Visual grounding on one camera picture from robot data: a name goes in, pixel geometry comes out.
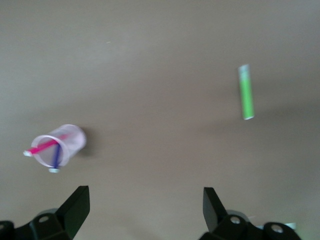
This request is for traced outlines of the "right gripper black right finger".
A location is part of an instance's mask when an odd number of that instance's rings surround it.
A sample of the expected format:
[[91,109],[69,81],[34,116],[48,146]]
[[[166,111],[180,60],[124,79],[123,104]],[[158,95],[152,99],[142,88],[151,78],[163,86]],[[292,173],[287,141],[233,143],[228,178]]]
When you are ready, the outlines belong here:
[[227,211],[212,187],[203,189],[202,212],[208,232],[201,240],[299,240],[289,226],[267,222],[261,228],[253,225],[241,212]]

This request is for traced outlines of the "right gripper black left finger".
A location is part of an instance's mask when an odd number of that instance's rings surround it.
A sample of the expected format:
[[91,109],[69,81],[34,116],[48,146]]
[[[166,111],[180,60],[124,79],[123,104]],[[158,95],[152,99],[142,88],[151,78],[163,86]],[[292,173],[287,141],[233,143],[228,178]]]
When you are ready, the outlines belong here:
[[59,207],[41,211],[31,221],[15,227],[10,220],[0,222],[2,240],[72,240],[90,212],[90,190],[79,186]]

